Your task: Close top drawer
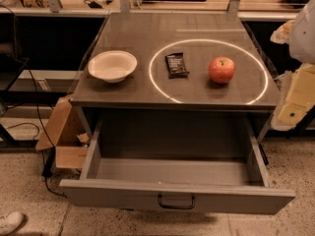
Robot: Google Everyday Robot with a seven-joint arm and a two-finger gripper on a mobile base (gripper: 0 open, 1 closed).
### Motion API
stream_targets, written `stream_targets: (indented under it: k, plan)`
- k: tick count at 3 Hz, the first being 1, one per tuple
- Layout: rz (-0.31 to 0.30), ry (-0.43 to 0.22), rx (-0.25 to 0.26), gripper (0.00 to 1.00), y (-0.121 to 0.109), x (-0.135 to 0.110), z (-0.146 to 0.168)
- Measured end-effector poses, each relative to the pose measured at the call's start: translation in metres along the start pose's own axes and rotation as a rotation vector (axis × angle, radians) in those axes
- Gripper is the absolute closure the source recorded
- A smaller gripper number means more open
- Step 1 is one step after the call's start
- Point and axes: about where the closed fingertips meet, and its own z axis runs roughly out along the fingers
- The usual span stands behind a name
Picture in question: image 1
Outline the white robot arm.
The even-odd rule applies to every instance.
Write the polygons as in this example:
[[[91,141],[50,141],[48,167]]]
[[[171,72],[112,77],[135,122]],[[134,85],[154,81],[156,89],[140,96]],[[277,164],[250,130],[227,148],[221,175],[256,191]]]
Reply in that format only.
[[[281,76],[281,97],[271,121],[273,129],[288,131],[315,106],[315,0],[275,30],[271,42],[286,43],[290,57],[301,62],[295,72]]]

